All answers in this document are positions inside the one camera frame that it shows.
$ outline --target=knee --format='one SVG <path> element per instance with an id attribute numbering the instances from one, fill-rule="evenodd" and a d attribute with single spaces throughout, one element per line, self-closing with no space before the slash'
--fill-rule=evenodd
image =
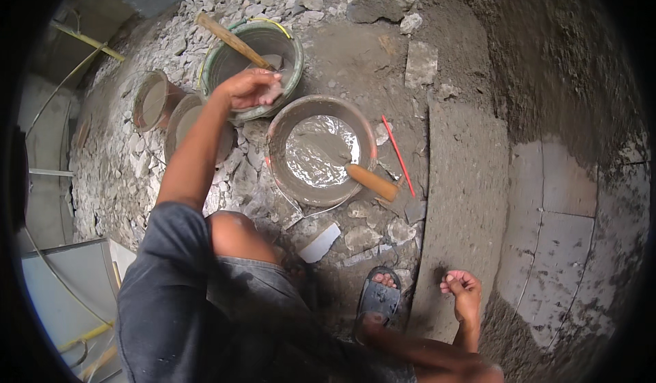
<path id="1" fill-rule="evenodd" d="M 207 217 L 215 255 L 275 261 L 271 245 L 244 214 L 221 210 Z"/>

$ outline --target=wooden stick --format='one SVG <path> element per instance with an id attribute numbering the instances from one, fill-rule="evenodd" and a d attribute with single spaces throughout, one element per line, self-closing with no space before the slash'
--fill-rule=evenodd
<path id="1" fill-rule="evenodd" d="M 392 182 L 385 181 L 380 176 L 357 164 L 346 164 L 346 173 L 357 182 L 360 182 L 365 187 L 387 199 L 389 202 L 394 202 L 394 198 L 396 198 L 399 188 Z"/>
<path id="2" fill-rule="evenodd" d="M 210 18 L 203 12 L 196 16 L 196 24 L 203 26 L 212 32 L 219 39 L 223 40 L 228 46 L 231 46 L 237 52 L 242 54 L 245 58 L 250 59 L 256 66 L 270 71 L 275 71 L 271 64 L 263 59 L 258 53 L 255 52 L 250 46 L 242 41 L 239 37 L 230 33 L 228 29 L 221 26 L 219 23 Z"/>

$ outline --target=foot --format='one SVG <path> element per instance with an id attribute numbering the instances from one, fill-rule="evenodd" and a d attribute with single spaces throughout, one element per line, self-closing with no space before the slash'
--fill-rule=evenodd
<path id="1" fill-rule="evenodd" d="M 394 280 L 389 273 L 376 273 L 371 280 L 373 282 L 382 283 L 387 287 L 398 289 L 397 284 L 394 283 Z M 361 344 L 366 344 L 368 336 L 384 328 L 385 322 L 387 322 L 387 317 L 379 312 L 365 312 L 356 320 L 356 322 L 359 323 L 356 325 L 356 340 Z"/>

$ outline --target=bucket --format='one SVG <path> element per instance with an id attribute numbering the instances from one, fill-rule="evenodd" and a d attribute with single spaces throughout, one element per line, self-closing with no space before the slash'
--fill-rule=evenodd
<path id="1" fill-rule="evenodd" d="M 358 164 L 373 170 L 377 163 L 376 140 L 371 125 L 355 105 L 340 98 L 322 95 L 305 96 L 283 108 L 269 125 L 265 160 L 278 188 L 285 195 L 314 207 L 332 207 L 356 195 L 362 188 L 352 178 L 339 185 L 316 188 L 298 179 L 286 162 L 287 138 L 296 124 L 314 115 L 331 115 L 349 125 L 359 142 Z"/>
<path id="2" fill-rule="evenodd" d="M 282 94 L 271 106 L 258 106 L 239 113 L 233 112 L 230 114 L 231 121 L 248 121 L 260 117 L 273 117 L 291 97 L 303 72 L 303 45 L 290 30 L 285 28 L 285 31 L 291 38 L 288 38 L 275 24 L 266 22 L 244 24 L 232 31 L 259 55 L 277 54 L 282 56 L 285 67 L 293 66 L 293 70 L 289 81 L 283 86 Z M 205 100 L 209 98 L 220 83 L 244 70 L 249 65 L 249 59 L 222 41 L 218 41 L 217 47 L 207 55 L 201 74 L 201 92 Z"/>
<path id="3" fill-rule="evenodd" d="M 182 143 L 182 139 L 188 129 L 196 122 L 200 111 L 197 107 L 205 105 L 199 94 L 187 94 L 171 114 L 166 130 L 164 145 L 164 160 L 168 164 L 170 158 L 177 147 Z M 217 151 L 217 166 L 225 161 L 232 150 L 236 140 L 235 127 L 231 123 L 225 122 L 221 129 L 220 142 Z"/>
<path id="4" fill-rule="evenodd" d="M 136 93 L 133 122 L 142 133 L 155 127 L 167 128 L 168 118 L 185 95 L 164 71 L 152 71 Z"/>

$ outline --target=dark shorts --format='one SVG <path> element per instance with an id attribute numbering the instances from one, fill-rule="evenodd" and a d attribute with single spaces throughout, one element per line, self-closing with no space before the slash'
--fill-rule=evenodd
<path id="1" fill-rule="evenodd" d="M 337 369 L 361 368 L 358 373 L 378 383 L 416 382 L 413 365 L 324 332 L 280 266 L 228 256 L 217 257 L 217 262 L 219 276 L 210 281 L 207 297 L 230 319 L 250 325 L 294 325 L 298 333 L 312 337 L 307 343 Z"/>

